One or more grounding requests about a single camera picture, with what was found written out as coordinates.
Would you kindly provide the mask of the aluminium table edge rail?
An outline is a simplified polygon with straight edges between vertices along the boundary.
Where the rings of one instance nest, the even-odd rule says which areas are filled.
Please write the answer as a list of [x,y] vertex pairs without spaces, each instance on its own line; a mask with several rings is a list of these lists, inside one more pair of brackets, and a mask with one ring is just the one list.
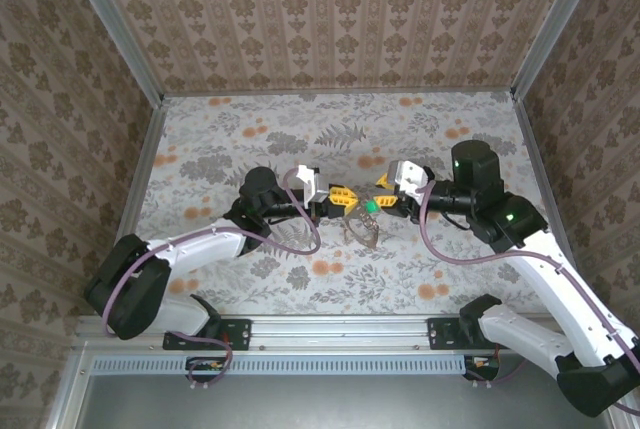
[[514,107],[521,132],[523,134],[524,143],[527,147],[529,158],[531,160],[533,173],[541,194],[542,204],[545,208],[547,219],[549,221],[549,226],[563,253],[569,259],[572,259],[573,254],[571,252],[571,247],[523,101],[521,99],[516,99]]
[[148,130],[116,234],[117,240],[127,234],[134,233],[136,230],[158,146],[162,138],[166,114],[167,109],[163,104],[160,104],[152,111]]
[[264,89],[264,90],[220,90],[200,92],[166,92],[162,99],[186,97],[214,96],[280,96],[280,95],[319,95],[319,94],[400,94],[400,93],[492,93],[512,94],[515,91],[509,86],[467,86],[467,87],[385,87],[385,88],[307,88],[307,89]]

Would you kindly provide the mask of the grey metal cabinet panel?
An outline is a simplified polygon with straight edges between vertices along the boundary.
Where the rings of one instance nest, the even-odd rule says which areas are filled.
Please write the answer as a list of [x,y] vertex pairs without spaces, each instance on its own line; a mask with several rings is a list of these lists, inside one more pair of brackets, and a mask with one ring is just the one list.
[[567,403],[539,371],[490,389],[461,377],[99,376],[78,429],[610,429]]

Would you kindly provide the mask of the floral patterned table cover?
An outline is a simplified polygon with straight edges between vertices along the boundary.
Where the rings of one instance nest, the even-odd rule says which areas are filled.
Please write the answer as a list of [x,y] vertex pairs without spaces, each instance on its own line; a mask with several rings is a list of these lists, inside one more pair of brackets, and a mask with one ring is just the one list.
[[[532,142],[505,91],[172,97],[163,108],[151,161],[133,188],[140,200],[134,230],[146,240],[214,222],[258,166],[277,176],[300,164],[316,167],[369,200],[395,160],[449,178],[451,148],[466,140],[488,143],[506,188],[546,207]],[[325,220],[318,251],[303,221],[281,222],[272,245],[176,276],[168,291],[243,315],[455,313],[483,294],[521,313],[544,311],[510,261],[477,263],[488,248],[464,229],[463,218],[430,215],[428,234],[441,258],[426,249],[416,225],[386,214],[377,222],[378,242],[367,247],[359,223]]]

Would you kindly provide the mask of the clear plastic bag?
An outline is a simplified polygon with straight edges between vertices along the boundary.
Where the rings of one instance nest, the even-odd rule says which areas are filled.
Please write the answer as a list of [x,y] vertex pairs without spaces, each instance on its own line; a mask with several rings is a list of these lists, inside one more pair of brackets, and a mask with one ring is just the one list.
[[374,250],[379,240],[379,225],[367,208],[367,201],[362,201],[354,191],[345,188],[347,205],[343,217],[344,227],[359,244]]

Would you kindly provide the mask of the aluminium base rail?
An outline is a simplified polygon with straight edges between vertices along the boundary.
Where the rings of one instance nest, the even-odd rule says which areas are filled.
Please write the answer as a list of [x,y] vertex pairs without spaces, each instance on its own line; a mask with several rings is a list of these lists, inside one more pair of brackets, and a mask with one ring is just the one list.
[[[420,315],[248,315],[251,327],[246,353],[425,353],[430,350],[431,319]],[[130,339],[109,338],[97,316],[80,318],[71,350],[95,354],[159,352],[165,332],[150,329]]]

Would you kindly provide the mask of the small circuit board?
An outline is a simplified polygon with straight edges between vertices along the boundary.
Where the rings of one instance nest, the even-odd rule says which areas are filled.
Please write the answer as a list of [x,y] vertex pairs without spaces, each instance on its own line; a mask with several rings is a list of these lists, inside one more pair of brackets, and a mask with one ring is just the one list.
[[192,385],[211,385],[224,376],[229,365],[228,357],[187,358],[186,378]]
[[500,364],[494,357],[465,356],[463,377],[470,381],[491,382],[498,378]]

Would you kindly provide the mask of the aluminium frame post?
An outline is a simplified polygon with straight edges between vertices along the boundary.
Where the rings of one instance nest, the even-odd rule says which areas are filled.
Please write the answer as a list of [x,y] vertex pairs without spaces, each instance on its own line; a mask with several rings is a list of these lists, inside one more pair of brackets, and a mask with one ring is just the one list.
[[142,44],[139,43],[126,21],[125,13],[116,0],[89,0],[94,11],[113,40],[120,55],[126,62],[139,88],[153,109],[162,105],[164,90],[153,74]]
[[554,0],[511,85],[514,101],[523,100],[580,0]]

